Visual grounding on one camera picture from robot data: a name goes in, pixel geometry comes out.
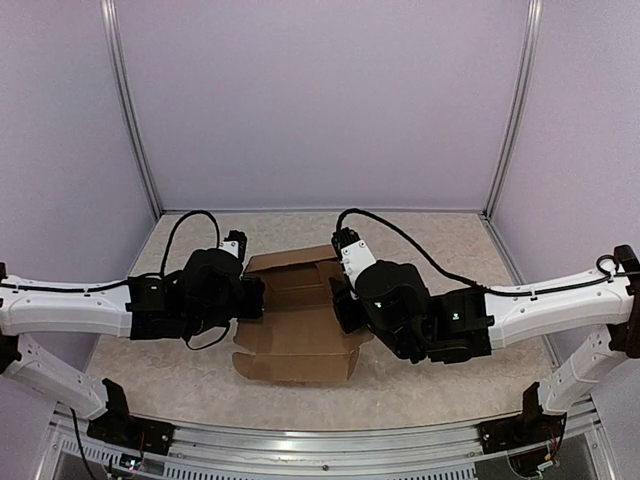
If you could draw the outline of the brown cardboard box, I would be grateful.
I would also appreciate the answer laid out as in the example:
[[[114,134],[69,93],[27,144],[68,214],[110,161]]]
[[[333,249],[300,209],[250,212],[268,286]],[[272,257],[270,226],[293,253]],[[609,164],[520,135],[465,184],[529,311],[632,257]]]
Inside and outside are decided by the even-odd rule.
[[[260,321],[237,323],[235,370],[267,383],[346,383],[373,334],[345,333],[335,315],[330,281],[343,273],[333,247],[255,255],[245,273],[264,282],[264,309]]]

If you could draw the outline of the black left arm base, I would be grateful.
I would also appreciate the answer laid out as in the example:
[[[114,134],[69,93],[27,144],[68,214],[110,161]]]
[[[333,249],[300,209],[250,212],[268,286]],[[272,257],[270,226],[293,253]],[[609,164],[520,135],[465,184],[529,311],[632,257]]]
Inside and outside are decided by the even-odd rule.
[[[123,388],[104,379],[106,412],[90,420],[87,436],[107,444],[167,456],[175,433],[171,423],[134,416]]]

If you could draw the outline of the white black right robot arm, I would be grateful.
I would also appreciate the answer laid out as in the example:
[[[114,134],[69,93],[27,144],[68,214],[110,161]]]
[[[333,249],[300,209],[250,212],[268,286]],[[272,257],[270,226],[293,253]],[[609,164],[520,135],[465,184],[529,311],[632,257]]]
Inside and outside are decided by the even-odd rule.
[[[416,267],[378,260],[357,240],[337,248],[345,275],[334,307],[346,332],[373,333],[396,357],[464,363],[529,338],[577,327],[593,333],[534,388],[534,404],[513,419],[523,444],[546,432],[611,370],[639,355],[639,260],[628,245],[601,256],[594,268],[537,284],[474,286],[428,292]]]

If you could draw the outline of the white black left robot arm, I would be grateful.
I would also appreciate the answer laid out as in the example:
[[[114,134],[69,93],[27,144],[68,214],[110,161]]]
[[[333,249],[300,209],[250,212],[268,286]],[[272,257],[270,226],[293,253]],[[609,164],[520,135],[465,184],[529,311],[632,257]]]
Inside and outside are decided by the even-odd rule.
[[[128,277],[107,284],[1,281],[1,373],[53,397],[83,419],[96,420],[121,445],[140,434],[119,385],[94,380],[44,353],[35,333],[90,333],[132,341],[189,341],[234,319],[263,315],[265,285],[243,273],[238,253],[199,249],[165,276]]]

